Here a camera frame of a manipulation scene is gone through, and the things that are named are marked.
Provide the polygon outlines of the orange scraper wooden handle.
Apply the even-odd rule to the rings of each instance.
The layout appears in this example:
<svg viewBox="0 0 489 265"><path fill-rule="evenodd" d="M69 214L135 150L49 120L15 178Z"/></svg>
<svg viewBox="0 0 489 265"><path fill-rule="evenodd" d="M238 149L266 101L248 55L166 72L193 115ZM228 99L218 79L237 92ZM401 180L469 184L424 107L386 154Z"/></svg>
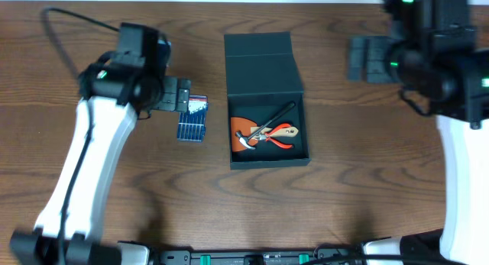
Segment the orange scraper wooden handle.
<svg viewBox="0 0 489 265"><path fill-rule="evenodd" d="M232 133L233 153L241 152L244 150L254 150L255 146L259 142L266 142L258 141L255 139L255 137L259 135L260 132L263 130L250 138L250 136L259 129L259 126L254 121L248 120L246 118L231 117L230 128Z"/></svg>

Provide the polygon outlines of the small steel claw hammer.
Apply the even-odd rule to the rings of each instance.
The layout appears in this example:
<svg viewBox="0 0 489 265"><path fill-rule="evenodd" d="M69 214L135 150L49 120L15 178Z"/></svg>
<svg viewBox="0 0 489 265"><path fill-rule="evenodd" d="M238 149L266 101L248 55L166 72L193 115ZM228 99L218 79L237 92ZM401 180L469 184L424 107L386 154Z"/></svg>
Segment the small steel claw hammer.
<svg viewBox="0 0 489 265"><path fill-rule="evenodd" d="M259 126L259 129L256 130L250 138L258 134L261 130L264 128L269 128L269 125L272 124L274 121L281 119L287 112L291 111L293 108L295 108L296 104L294 102L290 102L287 105L285 105L281 110L279 110L272 118L270 118L268 121L266 121L264 124Z"/></svg>

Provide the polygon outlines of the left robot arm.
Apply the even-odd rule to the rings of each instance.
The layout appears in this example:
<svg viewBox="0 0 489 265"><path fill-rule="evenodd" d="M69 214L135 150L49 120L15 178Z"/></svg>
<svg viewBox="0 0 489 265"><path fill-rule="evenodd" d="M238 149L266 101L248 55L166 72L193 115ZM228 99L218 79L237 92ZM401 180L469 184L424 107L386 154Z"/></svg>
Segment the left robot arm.
<svg viewBox="0 0 489 265"><path fill-rule="evenodd" d="M166 75L170 53L163 33L123 23L115 50L79 74L76 127L60 178L34 230L11 236L19 263L148 263L146 247L108 246L101 238L115 169L140 113L188 109L191 82Z"/></svg>

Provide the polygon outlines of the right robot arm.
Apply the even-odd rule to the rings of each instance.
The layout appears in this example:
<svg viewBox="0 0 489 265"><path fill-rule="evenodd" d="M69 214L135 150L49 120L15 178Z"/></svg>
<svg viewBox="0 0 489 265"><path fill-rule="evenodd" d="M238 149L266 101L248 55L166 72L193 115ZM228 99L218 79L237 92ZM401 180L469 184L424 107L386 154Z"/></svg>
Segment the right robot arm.
<svg viewBox="0 0 489 265"><path fill-rule="evenodd" d="M477 47L468 0L384 0L387 36L357 36L348 47L348 78L394 83L418 115L434 117L445 160L441 231L364 244L368 263L488 262L488 52Z"/></svg>

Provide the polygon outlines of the red handled pliers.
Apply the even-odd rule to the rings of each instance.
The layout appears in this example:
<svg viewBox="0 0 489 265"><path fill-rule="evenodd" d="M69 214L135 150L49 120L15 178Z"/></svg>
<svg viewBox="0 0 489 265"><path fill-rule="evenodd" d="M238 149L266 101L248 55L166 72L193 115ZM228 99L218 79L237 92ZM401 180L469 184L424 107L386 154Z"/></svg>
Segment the red handled pliers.
<svg viewBox="0 0 489 265"><path fill-rule="evenodd" d="M297 136L298 133L299 130L296 127L288 123L283 123L273 129L265 128L263 131L260 132L259 135L255 137L255 139L258 141L271 142L281 149L288 150L294 148L294 145L285 144L284 142L280 141L280 138L292 138Z"/></svg>

